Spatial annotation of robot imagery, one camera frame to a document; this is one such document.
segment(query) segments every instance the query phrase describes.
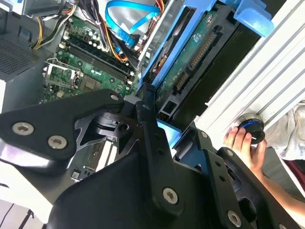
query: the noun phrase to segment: black knob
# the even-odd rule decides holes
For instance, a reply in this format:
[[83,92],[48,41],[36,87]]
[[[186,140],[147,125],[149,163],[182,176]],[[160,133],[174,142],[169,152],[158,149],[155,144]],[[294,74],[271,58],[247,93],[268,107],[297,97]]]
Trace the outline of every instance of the black knob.
[[252,145],[258,144],[264,140],[264,123],[258,116],[246,114],[238,118],[238,120],[240,120],[238,129],[243,127],[247,133],[252,135]]

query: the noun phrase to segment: person's arm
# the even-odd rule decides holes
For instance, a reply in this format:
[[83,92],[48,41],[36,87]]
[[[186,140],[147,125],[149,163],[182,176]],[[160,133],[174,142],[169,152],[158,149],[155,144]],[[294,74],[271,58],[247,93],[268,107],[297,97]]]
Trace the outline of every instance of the person's arm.
[[256,149],[250,151],[251,139],[251,134],[246,134],[245,129],[241,128],[238,131],[235,127],[226,135],[224,144],[236,152],[287,213],[298,224],[305,226],[305,203],[291,197],[279,185],[263,175],[262,166],[267,143],[264,140]]

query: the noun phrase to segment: screw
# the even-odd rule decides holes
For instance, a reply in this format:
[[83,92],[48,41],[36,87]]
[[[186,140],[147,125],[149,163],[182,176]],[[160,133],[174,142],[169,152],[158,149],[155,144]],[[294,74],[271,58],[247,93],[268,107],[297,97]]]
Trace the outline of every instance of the screw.
[[237,227],[240,228],[242,226],[242,221],[238,217],[238,215],[233,211],[228,211],[229,220]]
[[29,123],[15,123],[12,130],[18,135],[26,136],[34,132],[34,127]]
[[280,229],[287,229],[283,224],[280,224]]
[[116,100],[116,101],[119,100],[119,97],[117,97],[116,95],[113,95],[113,94],[111,95],[111,98],[114,99],[114,100]]
[[228,153],[228,155],[230,155],[230,156],[233,156],[233,155],[234,155],[233,152],[232,152],[231,150],[229,150],[229,149],[227,149],[227,153]]
[[202,135],[202,137],[205,137],[205,138],[207,138],[208,137],[208,135],[205,133],[205,132],[201,132],[201,135]]
[[54,135],[48,139],[48,144],[53,149],[64,149],[67,146],[67,143],[67,140],[59,135]]
[[148,105],[143,104],[142,106],[143,106],[145,109],[150,110],[150,107],[149,107]]
[[213,15],[210,15],[210,16],[208,17],[208,19],[206,20],[206,23],[207,23],[207,24],[210,24],[211,21],[212,21],[212,18],[213,18]]
[[163,189],[163,197],[170,204],[176,204],[178,202],[177,193],[174,190],[172,190],[170,187],[166,187],[165,189]]

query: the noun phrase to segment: ribbon cable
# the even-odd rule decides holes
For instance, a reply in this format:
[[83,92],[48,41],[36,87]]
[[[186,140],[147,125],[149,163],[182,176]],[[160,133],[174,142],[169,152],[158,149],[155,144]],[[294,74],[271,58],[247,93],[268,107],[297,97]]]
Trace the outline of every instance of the ribbon cable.
[[130,2],[130,1],[115,0],[115,1],[109,1],[106,4],[106,10],[105,10],[106,21],[108,22],[109,26],[117,33],[117,35],[120,36],[123,39],[123,41],[125,41],[129,46],[134,45],[133,38],[127,32],[125,32],[117,23],[115,23],[114,20],[109,15],[108,8],[115,7],[115,6],[133,8],[136,10],[150,12],[130,28],[130,33],[134,33],[141,25],[143,25],[144,23],[149,21],[151,18],[153,18],[154,16],[157,16],[161,13],[161,11],[158,7],[139,4],[136,2]]

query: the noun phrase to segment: hand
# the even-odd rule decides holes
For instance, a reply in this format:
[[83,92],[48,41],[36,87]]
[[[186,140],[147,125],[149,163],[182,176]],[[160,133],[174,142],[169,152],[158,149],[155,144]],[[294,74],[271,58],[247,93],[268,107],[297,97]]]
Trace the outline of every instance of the hand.
[[234,127],[224,138],[224,144],[234,150],[234,152],[241,158],[246,166],[257,176],[263,176],[262,166],[264,163],[264,156],[266,151],[266,140],[260,142],[255,149],[251,149],[252,136],[250,133],[246,134],[244,128]]

